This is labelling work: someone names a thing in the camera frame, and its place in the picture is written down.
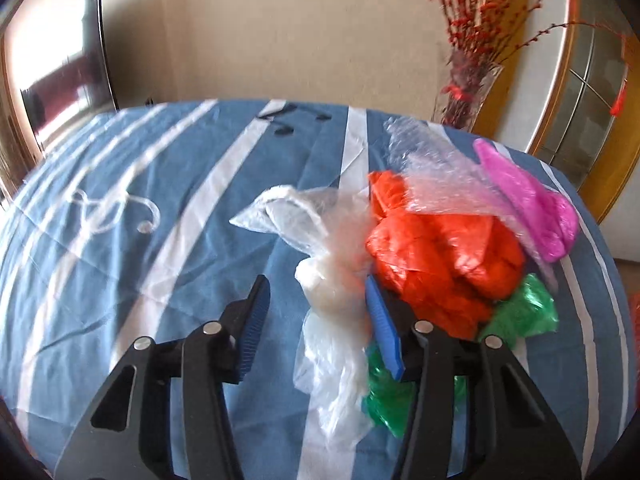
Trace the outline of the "green plastic bag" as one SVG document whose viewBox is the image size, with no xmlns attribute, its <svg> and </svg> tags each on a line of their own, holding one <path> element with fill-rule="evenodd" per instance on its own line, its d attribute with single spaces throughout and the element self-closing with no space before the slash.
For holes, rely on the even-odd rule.
<svg viewBox="0 0 640 480">
<path fill-rule="evenodd" d="M 489 321 L 480 324 L 475 339 L 482 341 L 496 335 L 513 350 L 520 338 L 553 333 L 558 325 L 552 296 L 540 279 L 529 273 L 511 297 L 498 302 Z M 384 361 L 378 337 L 374 337 L 367 356 L 369 392 L 362 401 L 363 411 L 375 425 L 385 426 L 395 438 L 400 438 L 407 429 L 416 386 L 395 377 Z"/>
</svg>

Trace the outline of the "white plastic bag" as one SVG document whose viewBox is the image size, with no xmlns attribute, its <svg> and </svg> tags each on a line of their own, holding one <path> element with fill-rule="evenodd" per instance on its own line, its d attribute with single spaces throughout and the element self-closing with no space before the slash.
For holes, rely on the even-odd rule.
<svg viewBox="0 0 640 480">
<path fill-rule="evenodd" d="M 309 311 L 300 332 L 294 386 L 310 396 L 321 443 L 354 448 L 372 427 L 361 407 L 368 393 L 372 339 L 366 307 L 372 258 L 366 240 L 374 219 L 368 201 L 338 188 L 277 185 L 230 222 L 247 231 L 276 234 L 304 254 L 294 278 Z"/>
</svg>

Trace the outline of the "pink plastic bag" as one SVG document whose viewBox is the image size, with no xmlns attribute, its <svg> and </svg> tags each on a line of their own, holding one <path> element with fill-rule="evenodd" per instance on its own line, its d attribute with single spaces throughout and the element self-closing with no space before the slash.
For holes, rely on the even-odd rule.
<svg viewBox="0 0 640 480">
<path fill-rule="evenodd" d="M 567 256 L 579 228 L 573 204 L 500 154 L 488 141 L 476 139 L 473 146 L 480 166 L 514 207 L 541 258 L 555 263 Z"/>
</svg>

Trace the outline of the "red plastic bag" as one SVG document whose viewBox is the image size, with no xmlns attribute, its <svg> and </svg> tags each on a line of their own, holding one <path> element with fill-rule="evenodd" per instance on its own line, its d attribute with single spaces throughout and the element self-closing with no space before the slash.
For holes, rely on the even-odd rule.
<svg viewBox="0 0 640 480">
<path fill-rule="evenodd" d="M 393 171 L 373 171 L 368 180 L 376 226 L 366 247 L 378 282 L 417 318 L 475 339 L 496 303 L 524 278 L 525 255 L 514 233 L 486 214 L 409 210 L 405 179 Z"/>
</svg>

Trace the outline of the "blue striped tablecloth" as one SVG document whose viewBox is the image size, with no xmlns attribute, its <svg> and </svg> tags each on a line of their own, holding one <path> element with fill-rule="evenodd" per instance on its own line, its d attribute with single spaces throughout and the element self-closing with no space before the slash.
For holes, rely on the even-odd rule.
<svg viewBox="0 0 640 480">
<path fill-rule="evenodd" d="M 232 217 L 266 188 L 362 191 L 387 162 L 388 115 L 343 105 L 202 101 L 93 118 L 50 151 L 1 220 L 1 414 L 52 474 L 138 337 L 174 340 L 243 298 L 271 306 L 250 374 L 226 391 L 250 479 L 386 479 L 399 444 L 372 430 L 325 448 L 292 382 L 307 304 L 300 255 Z"/>
</svg>

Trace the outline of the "bubble wrap sheet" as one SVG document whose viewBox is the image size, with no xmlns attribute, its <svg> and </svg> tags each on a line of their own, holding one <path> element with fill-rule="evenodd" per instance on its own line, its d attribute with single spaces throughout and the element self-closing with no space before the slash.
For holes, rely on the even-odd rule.
<svg viewBox="0 0 640 480">
<path fill-rule="evenodd" d="M 405 180 L 407 206 L 420 214 L 484 214 L 497 217 L 518 239 L 552 289 L 558 281 L 536 247 L 530 229 L 480 164 L 458 150 L 443 133 L 413 117 L 385 123 L 388 160 Z"/>
</svg>

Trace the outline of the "frosted glass sliding door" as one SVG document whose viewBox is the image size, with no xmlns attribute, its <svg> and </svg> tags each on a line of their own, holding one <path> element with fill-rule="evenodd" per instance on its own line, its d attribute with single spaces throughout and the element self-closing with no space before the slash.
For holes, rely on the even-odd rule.
<svg viewBox="0 0 640 480">
<path fill-rule="evenodd" d="M 618 116 L 575 75 L 572 53 L 561 65 L 561 87 L 529 153 L 562 171 L 597 222 L 614 206 L 639 165 L 639 39 L 629 32 L 628 82 Z"/>
</svg>

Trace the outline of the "glass vase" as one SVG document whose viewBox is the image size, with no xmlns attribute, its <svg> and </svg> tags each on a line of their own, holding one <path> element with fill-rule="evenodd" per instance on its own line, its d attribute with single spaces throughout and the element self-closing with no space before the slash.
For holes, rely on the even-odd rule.
<svg viewBox="0 0 640 480">
<path fill-rule="evenodd" d="M 474 61 L 452 50 L 439 73 L 431 122 L 471 132 L 502 71 L 500 64 Z"/>
</svg>

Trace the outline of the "flat screen television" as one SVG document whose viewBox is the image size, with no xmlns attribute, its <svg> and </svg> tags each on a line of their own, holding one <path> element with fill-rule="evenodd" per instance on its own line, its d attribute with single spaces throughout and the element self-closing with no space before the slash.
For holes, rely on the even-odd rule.
<svg viewBox="0 0 640 480">
<path fill-rule="evenodd" d="M 94 116 L 118 110 L 103 0 L 25 2 L 10 21 L 8 76 L 22 126 L 42 152 Z"/>
</svg>

